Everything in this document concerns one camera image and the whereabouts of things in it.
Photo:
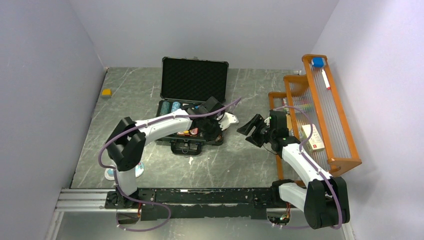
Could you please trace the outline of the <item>black poker set case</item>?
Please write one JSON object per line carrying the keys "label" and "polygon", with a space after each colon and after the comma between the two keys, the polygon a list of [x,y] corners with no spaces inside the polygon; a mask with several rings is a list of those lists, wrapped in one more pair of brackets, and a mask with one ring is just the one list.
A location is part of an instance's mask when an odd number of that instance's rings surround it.
{"label": "black poker set case", "polygon": [[[226,101],[226,86],[229,63],[226,61],[203,60],[197,58],[164,57],[161,65],[161,87],[156,116],[160,116],[162,102],[180,102],[197,106],[210,97],[215,97],[222,104]],[[160,139],[169,142],[171,151],[176,155],[197,156],[204,145],[220,146],[222,138],[216,141],[204,140],[200,130],[197,136],[180,136],[177,133]]]}

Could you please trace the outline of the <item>red playing card deck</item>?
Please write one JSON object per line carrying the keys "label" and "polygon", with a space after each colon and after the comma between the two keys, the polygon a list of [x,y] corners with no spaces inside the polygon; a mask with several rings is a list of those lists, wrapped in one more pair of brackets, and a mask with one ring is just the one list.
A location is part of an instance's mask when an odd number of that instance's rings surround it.
{"label": "red playing card deck", "polygon": [[179,131],[177,132],[178,136],[185,136],[185,137],[196,137],[199,134],[199,129],[198,128],[193,128],[188,130],[190,132],[190,135],[184,135],[184,131]]}

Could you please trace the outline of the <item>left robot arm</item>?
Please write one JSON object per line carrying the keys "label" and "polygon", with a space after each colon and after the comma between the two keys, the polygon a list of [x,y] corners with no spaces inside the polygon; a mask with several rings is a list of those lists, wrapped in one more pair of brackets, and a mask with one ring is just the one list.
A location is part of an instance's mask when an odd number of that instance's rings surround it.
{"label": "left robot arm", "polygon": [[145,120],[123,118],[98,154],[101,167],[112,170],[118,201],[126,208],[143,204],[136,183],[136,168],[142,159],[145,146],[178,132],[198,128],[206,141],[214,141],[229,127],[222,123],[228,105],[211,97],[197,106],[180,107],[170,113]]}

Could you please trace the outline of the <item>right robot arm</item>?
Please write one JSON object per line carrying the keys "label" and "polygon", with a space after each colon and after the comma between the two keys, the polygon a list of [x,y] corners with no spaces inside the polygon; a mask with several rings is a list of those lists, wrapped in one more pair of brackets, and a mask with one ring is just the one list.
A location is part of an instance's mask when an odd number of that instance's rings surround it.
{"label": "right robot arm", "polygon": [[300,187],[292,180],[274,183],[269,199],[275,207],[289,203],[302,210],[312,229],[339,229],[350,221],[346,181],[321,168],[304,150],[304,142],[290,135],[285,111],[270,110],[267,119],[256,114],[237,132],[259,148],[270,144],[272,150],[295,170],[305,184],[305,187]]}

